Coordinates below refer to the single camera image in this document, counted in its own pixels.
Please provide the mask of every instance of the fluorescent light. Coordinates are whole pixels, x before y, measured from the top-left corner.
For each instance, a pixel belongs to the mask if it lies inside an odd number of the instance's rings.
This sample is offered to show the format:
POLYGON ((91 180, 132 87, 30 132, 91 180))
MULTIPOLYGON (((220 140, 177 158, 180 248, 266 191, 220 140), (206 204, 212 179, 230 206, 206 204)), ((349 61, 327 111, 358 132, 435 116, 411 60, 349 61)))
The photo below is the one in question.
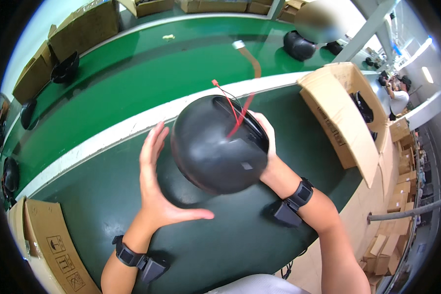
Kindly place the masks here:
POLYGON ((428 82, 433 84, 433 78, 431 78, 431 75, 429 74, 429 70, 426 66, 421 68, 423 70, 423 74, 425 75, 425 78, 428 82))
POLYGON ((406 67, 407 65, 411 64, 415 59, 417 59, 418 56, 420 56, 429 47, 429 45, 431 45, 431 43, 433 43, 433 39, 431 37, 427 38, 425 43, 423 43, 423 45, 421 45, 420 48, 418 48, 417 52, 415 52, 415 54, 413 54, 413 56, 410 57, 409 60, 407 60, 404 64, 402 64, 402 66, 396 66, 395 69, 399 71, 402 68, 406 67))

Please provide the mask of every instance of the orange ribbon cable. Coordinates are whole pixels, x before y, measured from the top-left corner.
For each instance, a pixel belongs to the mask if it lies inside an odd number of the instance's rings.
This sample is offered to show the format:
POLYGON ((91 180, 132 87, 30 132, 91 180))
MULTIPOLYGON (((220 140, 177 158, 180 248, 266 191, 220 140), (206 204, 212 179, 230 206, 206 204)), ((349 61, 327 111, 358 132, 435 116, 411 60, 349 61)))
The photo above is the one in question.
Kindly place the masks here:
MULTIPOLYGON (((245 47, 245 44, 242 40, 239 41, 235 41, 232 43, 232 46, 237 49, 238 51, 240 51, 240 53, 245 56, 248 61, 250 61, 250 63, 253 66, 253 70, 255 72, 255 79, 258 79, 259 77, 261 77, 261 67, 259 65, 258 60, 256 60, 255 57, 253 57, 253 55, 250 53, 250 51, 248 51, 248 49, 245 47)), ((255 95, 255 92, 251 92, 250 95, 247 98, 247 101, 245 102, 245 105, 242 108, 242 113, 240 115, 240 119, 237 120, 237 123, 235 124, 234 128, 230 131, 230 133, 227 135, 227 138, 230 138, 233 134, 235 134, 235 132, 237 132, 238 128, 240 127, 240 125, 242 124, 245 114, 248 110, 248 107, 250 106, 250 104, 252 103, 253 100, 253 96, 255 95)))

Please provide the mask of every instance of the white t-shirt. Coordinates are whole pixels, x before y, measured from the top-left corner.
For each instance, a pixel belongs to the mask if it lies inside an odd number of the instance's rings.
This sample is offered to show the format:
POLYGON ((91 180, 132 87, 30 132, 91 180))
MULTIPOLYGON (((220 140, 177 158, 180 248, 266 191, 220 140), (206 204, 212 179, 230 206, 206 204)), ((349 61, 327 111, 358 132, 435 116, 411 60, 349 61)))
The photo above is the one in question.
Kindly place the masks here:
POLYGON ((241 278, 206 294, 310 294, 286 280, 268 274, 241 278))
POLYGON ((394 91, 394 99, 390 99, 390 110, 393 114, 404 111, 410 97, 406 91, 394 91))

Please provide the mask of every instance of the left hand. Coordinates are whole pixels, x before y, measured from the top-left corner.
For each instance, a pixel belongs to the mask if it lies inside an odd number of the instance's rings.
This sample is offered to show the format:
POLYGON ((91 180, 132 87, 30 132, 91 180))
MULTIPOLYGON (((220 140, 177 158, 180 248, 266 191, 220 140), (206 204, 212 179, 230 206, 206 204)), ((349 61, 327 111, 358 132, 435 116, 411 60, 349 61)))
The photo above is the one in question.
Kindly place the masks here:
POLYGON ((182 221, 198 219, 212 219, 214 214, 207 209, 182 209, 170 203, 160 191, 157 181, 157 159, 168 135, 168 127, 164 122, 159 122, 147 135, 139 156, 141 173, 139 181, 141 185, 142 209, 141 217, 145 223, 156 231, 158 228, 182 221))

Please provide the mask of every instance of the open cardboard box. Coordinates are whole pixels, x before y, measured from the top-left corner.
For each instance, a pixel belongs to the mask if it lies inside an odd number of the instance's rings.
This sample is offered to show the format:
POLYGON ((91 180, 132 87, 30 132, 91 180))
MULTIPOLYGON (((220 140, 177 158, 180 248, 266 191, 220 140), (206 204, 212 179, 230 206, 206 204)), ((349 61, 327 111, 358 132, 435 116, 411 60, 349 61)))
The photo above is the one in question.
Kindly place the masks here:
POLYGON ((46 40, 23 68, 13 89, 13 96, 20 104, 35 97, 47 85, 55 63, 46 40))
POLYGON ((327 64, 297 80, 300 94, 330 139, 344 169, 358 167, 370 188, 387 138, 382 104, 367 79, 352 62, 327 64), (372 109, 366 124, 349 94, 361 92, 372 109), (369 130, 377 132, 374 142, 369 130))
POLYGON ((23 197, 7 217, 23 258, 48 293, 101 294, 76 252, 59 203, 23 197))

